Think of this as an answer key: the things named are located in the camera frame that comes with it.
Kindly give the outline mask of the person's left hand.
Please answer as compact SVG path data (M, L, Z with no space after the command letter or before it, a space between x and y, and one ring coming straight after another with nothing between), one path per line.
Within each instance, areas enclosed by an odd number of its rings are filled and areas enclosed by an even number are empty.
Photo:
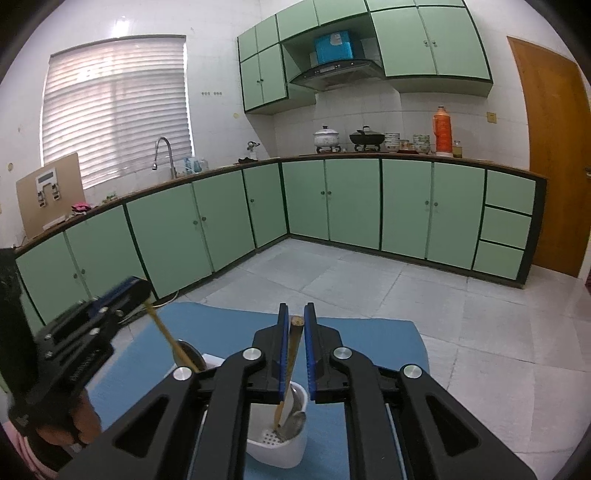
M37 434L51 445L88 445L101 433L100 417L92 406L88 391L84 389L66 413L36 428Z

